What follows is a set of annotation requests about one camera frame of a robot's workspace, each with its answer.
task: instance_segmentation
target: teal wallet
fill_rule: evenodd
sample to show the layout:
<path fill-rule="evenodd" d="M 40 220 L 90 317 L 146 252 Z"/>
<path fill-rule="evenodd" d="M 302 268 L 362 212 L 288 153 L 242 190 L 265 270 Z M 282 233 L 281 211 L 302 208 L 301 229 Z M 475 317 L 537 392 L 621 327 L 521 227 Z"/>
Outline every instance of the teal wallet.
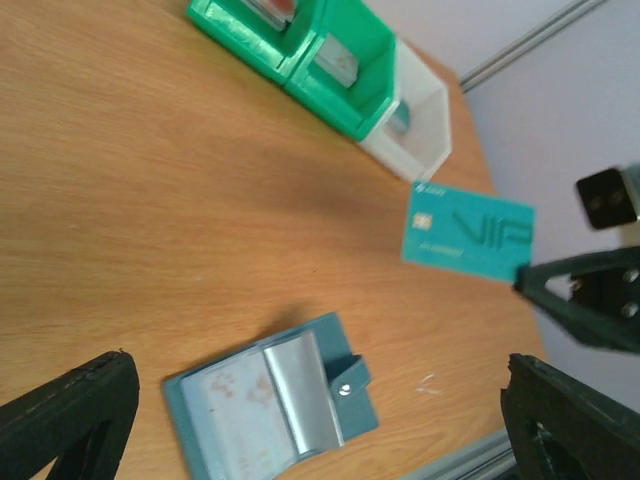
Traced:
<path fill-rule="evenodd" d="M 335 313 L 164 384 L 196 480 L 266 480 L 375 429 L 364 359 Z"/>

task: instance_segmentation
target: wooden table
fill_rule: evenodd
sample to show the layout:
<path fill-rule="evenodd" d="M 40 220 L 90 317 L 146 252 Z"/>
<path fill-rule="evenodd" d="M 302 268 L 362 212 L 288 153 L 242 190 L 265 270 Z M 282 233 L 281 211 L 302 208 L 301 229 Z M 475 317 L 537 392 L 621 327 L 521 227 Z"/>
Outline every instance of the wooden table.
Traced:
<path fill-rule="evenodd" d="M 509 286 L 400 260 L 409 185 L 202 35 L 180 0 L 0 12 L 0 403 L 107 351 L 137 363 L 119 478 L 186 477 L 162 380 L 338 311 L 375 432 L 286 478 L 389 479 L 502 427 Z M 435 180 L 491 192 L 454 76 Z M 416 391 L 433 374 L 429 388 Z"/>

